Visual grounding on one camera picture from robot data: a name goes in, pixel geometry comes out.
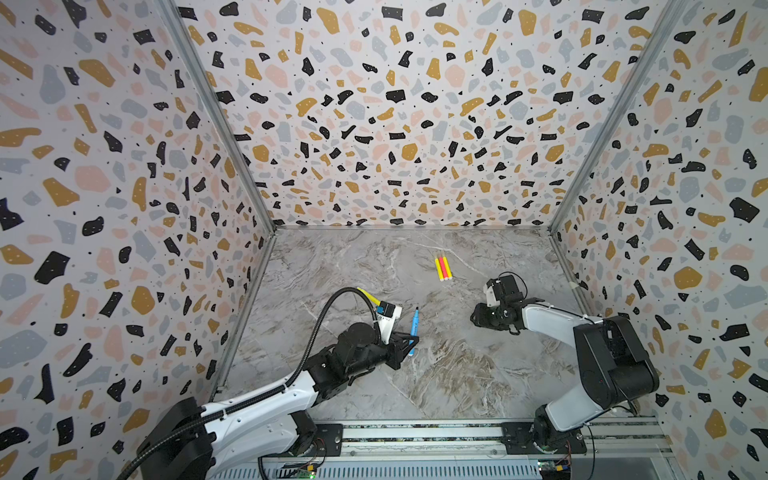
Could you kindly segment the yellow highlighter pen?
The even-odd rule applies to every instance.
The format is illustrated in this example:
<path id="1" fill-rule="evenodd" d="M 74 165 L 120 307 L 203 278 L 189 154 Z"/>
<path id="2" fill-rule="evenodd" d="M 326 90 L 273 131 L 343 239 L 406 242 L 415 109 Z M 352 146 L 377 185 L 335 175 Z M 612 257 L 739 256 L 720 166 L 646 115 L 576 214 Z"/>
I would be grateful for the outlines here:
<path id="1" fill-rule="evenodd" d="M 448 261 L 447 257 L 443 256 L 441 258 L 441 262 L 442 262 L 442 269 L 443 269 L 443 273 L 444 273 L 444 279 L 445 280 L 452 279 L 453 275 L 452 275 L 452 271 L 451 271 L 450 264 L 449 264 L 449 261 Z"/>
<path id="2" fill-rule="evenodd" d="M 360 287 L 358 287 L 357 290 L 359 290 L 374 306 L 380 306 L 381 301 L 370 294 L 368 291 Z"/>
<path id="3" fill-rule="evenodd" d="M 438 273 L 439 281 L 441 281 L 441 282 L 444 281 L 444 274 L 443 274 L 443 269 L 442 269 L 442 264 L 441 264 L 440 257 L 435 258 L 435 267 L 436 267 L 436 270 L 437 270 L 437 273 Z"/>

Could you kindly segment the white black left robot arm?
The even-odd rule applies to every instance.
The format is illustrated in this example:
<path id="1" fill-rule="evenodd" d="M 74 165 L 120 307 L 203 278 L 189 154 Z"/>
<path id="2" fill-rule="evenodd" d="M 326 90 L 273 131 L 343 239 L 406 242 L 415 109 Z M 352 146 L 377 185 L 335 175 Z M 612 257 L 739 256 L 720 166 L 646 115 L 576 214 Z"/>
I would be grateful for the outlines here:
<path id="1" fill-rule="evenodd" d="M 310 448 L 317 426 L 309 409 L 343 392 L 381 364 L 401 367 L 418 344 L 394 332 L 383 341 L 378 327 L 357 322 L 336 343 L 311 355 L 295 380 L 280 380 L 239 397 L 173 405 L 139 446 L 144 479 L 208 479 L 242 462 Z"/>

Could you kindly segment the pink highlighter pen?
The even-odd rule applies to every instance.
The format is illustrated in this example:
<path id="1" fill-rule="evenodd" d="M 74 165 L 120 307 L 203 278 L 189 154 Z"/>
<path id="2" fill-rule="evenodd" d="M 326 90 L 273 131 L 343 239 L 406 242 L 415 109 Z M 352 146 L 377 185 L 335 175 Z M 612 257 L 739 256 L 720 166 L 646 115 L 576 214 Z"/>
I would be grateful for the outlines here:
<path id="1" fill-rule="evenodd" d="M 445 280 L 449 279 L 450 276 L 449 276 L 448 269 L 446 268 L 445 257 L 444 256 L 440 256 L 437 259 L 437 262 L 438 262 L 438 269 L 439 269 L 440 279 L 442 281 L 445 281 Z"/>

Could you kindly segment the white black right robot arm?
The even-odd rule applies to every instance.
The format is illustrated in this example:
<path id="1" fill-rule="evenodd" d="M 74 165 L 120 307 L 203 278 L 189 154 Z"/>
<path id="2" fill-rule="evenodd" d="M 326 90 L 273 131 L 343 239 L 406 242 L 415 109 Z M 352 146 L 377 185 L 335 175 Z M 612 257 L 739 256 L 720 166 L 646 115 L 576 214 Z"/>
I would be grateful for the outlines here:
<path id="1" fill-rule="evenodd" d="M 540 406 L 529 433 L 533 446 L 555 453 L 582 426 L 612 408 L 655 392 L 660 380 L 630 320 L 577 314 L 530 297 L 512 272 L 486 282 L 485 303 L 476 305 L 473 325 L 518 335 L 527 330 L 572 347 L 579 380 L 560 398 Z"/>

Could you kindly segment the blue highlighter pen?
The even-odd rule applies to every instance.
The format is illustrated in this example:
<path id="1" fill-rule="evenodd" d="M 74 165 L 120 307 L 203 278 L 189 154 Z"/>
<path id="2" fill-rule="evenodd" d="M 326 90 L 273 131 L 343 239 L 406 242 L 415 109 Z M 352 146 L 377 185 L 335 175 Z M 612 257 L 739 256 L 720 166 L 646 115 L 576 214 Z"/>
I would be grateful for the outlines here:
<path id="1" fill-rule="evenodd" d="M 417 306 L 416 309 L 414 310 L 414 314 L 412 318 L 410 335 L 414 337 L 418 336 L 418 328 L 419 328 L 419 307 Z M 414 348 L 411 349 L 411 351 L 408 353 L 408 356 L 414 355 Z"/>

